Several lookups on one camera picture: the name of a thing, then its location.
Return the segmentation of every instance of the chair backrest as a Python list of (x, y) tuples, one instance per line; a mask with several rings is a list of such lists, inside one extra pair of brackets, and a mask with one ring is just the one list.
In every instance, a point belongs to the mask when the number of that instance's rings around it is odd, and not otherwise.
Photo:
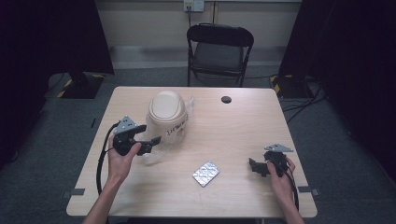
[(213, 23), (199, 23), (193, 25), (187, 32), (187, 39), (189, 43), (194, 41), (244, 48), (252, 47), (254, 43), (253, 35), (242, 27)]

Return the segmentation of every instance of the black backdrop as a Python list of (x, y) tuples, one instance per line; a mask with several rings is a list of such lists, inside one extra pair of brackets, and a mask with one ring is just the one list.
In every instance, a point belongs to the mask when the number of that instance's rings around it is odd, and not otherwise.
[(387, 0), (303, 0), (279, 69), (317, 77), (352, 136), (394, 180), (395, 11)]
[(0, 32), (1, 168), (45, 103), (50, 76), (114, 71), (93, 0), (2, 1)]

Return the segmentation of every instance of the foil packet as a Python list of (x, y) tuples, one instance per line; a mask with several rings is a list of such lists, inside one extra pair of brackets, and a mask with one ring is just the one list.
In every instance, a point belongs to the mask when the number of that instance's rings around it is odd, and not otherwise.
[(201, 168), (195, 171), (192, 177), (194, 177), (194, 179), (198, 181), (202, 187), (204, 187), (219, 173), (219, 168), (212, 161), (208, 161), (203, 166), (201, 166)]

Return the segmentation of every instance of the wooden table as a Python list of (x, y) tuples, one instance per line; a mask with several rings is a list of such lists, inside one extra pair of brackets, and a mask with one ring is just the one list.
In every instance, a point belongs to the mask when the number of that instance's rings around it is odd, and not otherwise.
[[(117, 87), (93, 140), (76, 189), (67, 206), (70, 216), (86, 216), (97, 199), (98, 158), (112, 124), (128, 115), (146, 123), (149, 102), (162, 90), (194, 98), (193, 113), (183, 142), (161, 159), (148, 164), (135, 157), (110, 211), (121, 217), (283, 217), (270, 177), (252, 173), (248, 158), (264, 162), (264, 147), (282, 144), (295, 149), (276, 94), (270, 89)], [(222, 96), (232, 102), (224, 104)], [(296, 150), (287, 153), (295, 165), (297, 186), (307, 186)], [(192, 174), (212, 161), (220, 174), (201, 187)], [(102, 182), (107, 176), (107, 159)], [(299, 193), (300, 213), (314, 217), (317, 208), (310, 193)]]

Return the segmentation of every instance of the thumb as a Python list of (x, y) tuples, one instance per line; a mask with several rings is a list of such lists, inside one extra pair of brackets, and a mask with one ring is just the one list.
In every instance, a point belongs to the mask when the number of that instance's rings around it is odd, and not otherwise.
[(140, 150), (142, 147), (141, 143), (135, 143), (132, 147), (131, 150), (129, 150), (127, 156), (131, 157), (131, 159), (137, 154), (137, 152)]
[(271, 161), (267, 162), (267, 168), (271, 175), (276, 175), (276, 168)]

